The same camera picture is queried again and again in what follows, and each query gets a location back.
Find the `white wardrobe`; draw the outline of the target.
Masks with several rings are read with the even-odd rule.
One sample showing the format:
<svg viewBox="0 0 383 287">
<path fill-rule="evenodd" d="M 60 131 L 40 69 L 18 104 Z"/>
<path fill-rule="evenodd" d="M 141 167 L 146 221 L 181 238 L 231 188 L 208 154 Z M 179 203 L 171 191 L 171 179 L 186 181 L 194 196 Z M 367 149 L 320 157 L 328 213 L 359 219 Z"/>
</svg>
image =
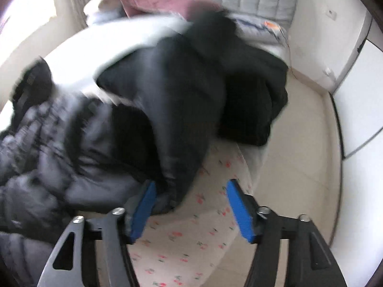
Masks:
<svg viewBox="0 0 383 287">
<path fill-rule="evenodd" d="M 382 131 L 382 30 L 373 20 L 358 56 L 334 93 L 347 158 Z"/>
</svg>

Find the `pink pillow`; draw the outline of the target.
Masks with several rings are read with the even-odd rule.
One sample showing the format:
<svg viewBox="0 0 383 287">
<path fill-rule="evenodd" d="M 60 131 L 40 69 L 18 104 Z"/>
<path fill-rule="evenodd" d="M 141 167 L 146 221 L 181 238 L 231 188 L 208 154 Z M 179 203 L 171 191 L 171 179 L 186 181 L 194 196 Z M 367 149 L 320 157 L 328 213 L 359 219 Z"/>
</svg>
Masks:
<svg viewBox="0 0 383 287">
<path fill-rule="evenodd" d="M 172 14 L 190 22 L 199 15 L 223 7 L 212 0 L 120 0 L 127 17 L 144 14 Z"/>
</svg>

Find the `white patterned pillow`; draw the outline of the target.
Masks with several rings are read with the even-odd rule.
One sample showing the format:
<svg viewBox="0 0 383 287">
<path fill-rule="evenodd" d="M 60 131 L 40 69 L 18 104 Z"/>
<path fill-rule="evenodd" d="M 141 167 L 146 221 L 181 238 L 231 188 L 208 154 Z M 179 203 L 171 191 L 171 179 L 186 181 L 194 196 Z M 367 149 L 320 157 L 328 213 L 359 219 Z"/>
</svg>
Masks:
<svg viewBox="0 0 383 287">
<path fill-rule="evenodd" d="M 286 30 L 276 22 L 244 14 L 230 13 L 236 24 L 236 34 L 246 42 L 261 44 L 285 44 Z"/>
</svg>

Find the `folded black garment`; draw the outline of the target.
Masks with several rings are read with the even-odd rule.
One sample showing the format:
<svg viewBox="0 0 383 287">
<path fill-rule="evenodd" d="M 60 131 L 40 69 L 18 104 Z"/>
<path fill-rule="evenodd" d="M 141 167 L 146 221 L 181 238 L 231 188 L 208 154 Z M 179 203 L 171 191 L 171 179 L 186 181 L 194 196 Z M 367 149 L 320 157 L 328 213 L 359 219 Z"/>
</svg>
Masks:
<svg viewBox="0 0 383 287">
<path fill-rule="evenodd" d="M 247 44 L 224 12 L 199 15 L 184 35 L 223 73 L 225 101 L 217 137 L 252 146 L 266 145 L 271 125 L 288 100 L 286 63 Z"/>
</svg>

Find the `light blue folded blanket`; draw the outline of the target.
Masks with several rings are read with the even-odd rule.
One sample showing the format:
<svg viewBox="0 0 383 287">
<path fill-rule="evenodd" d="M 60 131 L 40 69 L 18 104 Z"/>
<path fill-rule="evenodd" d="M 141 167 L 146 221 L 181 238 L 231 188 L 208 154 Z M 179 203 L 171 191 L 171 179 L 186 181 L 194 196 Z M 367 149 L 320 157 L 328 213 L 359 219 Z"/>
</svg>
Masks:
<svg viewBox="0 0 383 287">
<path fill-rule="evenodd" d="M 121 0 L 90 0 L 83 8 L 86 24 L 100 25 L 126 17 Z"/>
</svg>

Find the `bed with cherry sheet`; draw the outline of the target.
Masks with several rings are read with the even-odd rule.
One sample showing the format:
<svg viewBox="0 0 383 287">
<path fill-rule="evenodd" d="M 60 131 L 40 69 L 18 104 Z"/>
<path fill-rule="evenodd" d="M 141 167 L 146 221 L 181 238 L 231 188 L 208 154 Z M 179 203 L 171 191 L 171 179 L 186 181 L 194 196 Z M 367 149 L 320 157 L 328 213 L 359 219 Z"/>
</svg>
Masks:
<svg viewBox="0 0 383 287">
<path fill-rule="evenodd" d="M 179 28 L 167 36 L 161 35 L 159 41 L 183 34 L 191 26 L 189 24 L 186 28 Z M 133 51 L 142 47 L 153 47 L 159 41 L 113 56 L 95 72 L 96 85 L 98 86 L 97 76 L 107 68 Z M 115 105 L 131 104 L 129 99 L 116 96 L 119 100 L 114 103 L 101 100 Z M 264 147 L 221 139 L 217 137 L 216 127 L 201 166 L 181 202 L 172 210 L 157 213 L 154 210 L 159 198 L 157 191 L 156 202 L 143 235 L 130 247 L 130 255 L 141 286 L 200 286 L 220 263 L 226 249 L 238 234 L 226 199 L 226 181 L 237 179 L 249 192 L 254 188 L 250 161 L 240 150 L 241 145 L 245 145 L 250 152 L 259 152 Z"/>
</svg>

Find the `black puffer jacket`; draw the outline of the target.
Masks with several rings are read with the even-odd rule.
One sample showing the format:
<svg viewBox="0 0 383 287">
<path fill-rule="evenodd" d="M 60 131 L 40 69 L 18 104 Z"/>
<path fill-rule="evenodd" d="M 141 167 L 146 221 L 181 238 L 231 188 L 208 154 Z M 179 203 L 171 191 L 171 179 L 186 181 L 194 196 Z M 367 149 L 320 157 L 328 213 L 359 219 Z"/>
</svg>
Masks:
<svg viewBox="0 0 383 287">
<path fill-rule="evenodd" d="M 1 285 L 36 286 L 79 211 L 107 213 L 155 182 L 154 210 L 185 197 L 224 101 L 221 38 L 186 32 L 142 47 L 97 76 L 130 105 L 55 95 L 37 59 L 21 73 L 1 132 Z"/>
</svg>

